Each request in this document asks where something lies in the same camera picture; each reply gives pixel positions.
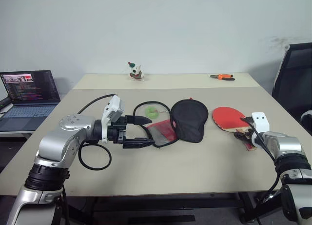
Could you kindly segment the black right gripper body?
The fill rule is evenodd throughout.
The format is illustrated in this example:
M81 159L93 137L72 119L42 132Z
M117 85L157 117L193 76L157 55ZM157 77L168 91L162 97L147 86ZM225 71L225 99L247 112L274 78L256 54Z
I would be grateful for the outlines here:
M245 130L245 137L246 137L247 142L252 143L253 133L254 133L254 130L251 127Z

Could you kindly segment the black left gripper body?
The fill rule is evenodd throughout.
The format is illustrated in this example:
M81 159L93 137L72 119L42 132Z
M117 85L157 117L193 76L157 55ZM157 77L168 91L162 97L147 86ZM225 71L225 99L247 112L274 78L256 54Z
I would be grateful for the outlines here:
M121 116L115 122L108 125L107 140L117 144L123 144L126 139L126 125L127 119Z

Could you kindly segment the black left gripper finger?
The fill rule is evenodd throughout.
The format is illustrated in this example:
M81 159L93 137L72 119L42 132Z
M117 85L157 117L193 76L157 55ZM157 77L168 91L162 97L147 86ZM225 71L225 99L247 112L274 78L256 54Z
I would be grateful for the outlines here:
M148 147L155 143L154 140L148 138L134 138L134 139L126 139L122 143L123 149L138 149Z
M126 122L134 125L145 125L151 122L151 120L144 116L126 115Z

